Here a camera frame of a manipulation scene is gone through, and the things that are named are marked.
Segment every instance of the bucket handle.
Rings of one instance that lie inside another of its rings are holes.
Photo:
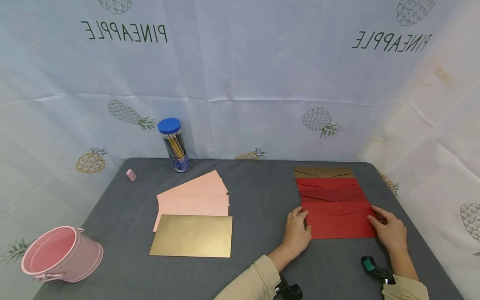
[[[61,279],[63,277],[63,273],[55,274],[55,273],[46,273],[44,275],[37,275],[35,279],[38,280],[40,283]]]

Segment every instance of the pink metal bucket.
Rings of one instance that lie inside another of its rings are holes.
[[[39,237],[22,258],[22,271],[39,282],[77,282],[98,267],[103,247],[82,234],[83,228],[61,226]]]

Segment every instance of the gold envelope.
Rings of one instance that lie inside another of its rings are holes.
[[[295,178],[354,178],[346,168],[293,167]]]
[[[231,216],[162,215],[150,255],[230,257]]]

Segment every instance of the red envelope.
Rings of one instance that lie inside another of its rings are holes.
[[[368,202],[361,189],[355,192],[345,192],[343,189],[303,190],[299,193],[302,202]]]
[[[312,239],[374,238],[367,216],[375,216],[368,202],[303,202]]]
[[[307,188],[338,189],[360,186],[355,178],[298,178],[299,190]]]

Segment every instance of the hand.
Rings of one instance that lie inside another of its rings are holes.
[[[307,215],[308,211],[302,212],[301,206],[288,214],[283,242],[268,255],[279,273],[307,248],[312,239],[312,227],[303,226]]]
[[[375,228],[378,238],[387,248],[390,254],[397,252],[408,253],[407,248],[407,228],[403,222],[396,218],[394,214],[372,205],[372,209],[377,213],[379,220],[373,216],[367,216],[370,224]]]
[[[296,258],[303,252],[312,239],[312,227],[304,227],[303,221],[308,215],[308,211],[302,211],[299,206],[292,210],[287,217],[287,225],[285,226],[285,235],[283,237],[282,246],[288,249],[293,258]]]

